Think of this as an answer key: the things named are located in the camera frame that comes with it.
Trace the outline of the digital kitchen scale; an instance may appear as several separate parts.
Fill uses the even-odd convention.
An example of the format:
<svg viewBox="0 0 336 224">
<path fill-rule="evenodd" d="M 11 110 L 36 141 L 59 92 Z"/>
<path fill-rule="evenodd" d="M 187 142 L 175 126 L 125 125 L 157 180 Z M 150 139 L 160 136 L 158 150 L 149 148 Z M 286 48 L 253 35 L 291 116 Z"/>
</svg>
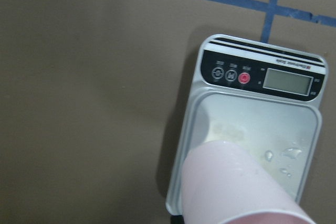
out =
<svg viewBox="0 0 336 224">
<path fill-rule="evenodd" d="M 187 154 L 216 140 L 244 148 L 296 201 L 319 138 L 329 68 L 319 55 L 229 35 L 201 44 L 166 196 L 182 213 Z"/>
</svg>

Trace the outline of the pink paper cup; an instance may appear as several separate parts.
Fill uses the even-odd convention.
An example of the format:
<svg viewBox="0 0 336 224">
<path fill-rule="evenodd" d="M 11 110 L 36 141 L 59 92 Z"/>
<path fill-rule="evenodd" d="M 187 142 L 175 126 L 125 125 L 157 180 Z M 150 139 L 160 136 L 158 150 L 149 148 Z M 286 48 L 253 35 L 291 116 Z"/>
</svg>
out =
<svg viewBox="0 0 336 224">
<path fill-rule="evenodd" d="M 241 147 L 212 141 L 191 150 L 182 167 L 185 223 L 313 223 Z"/>
</svg>

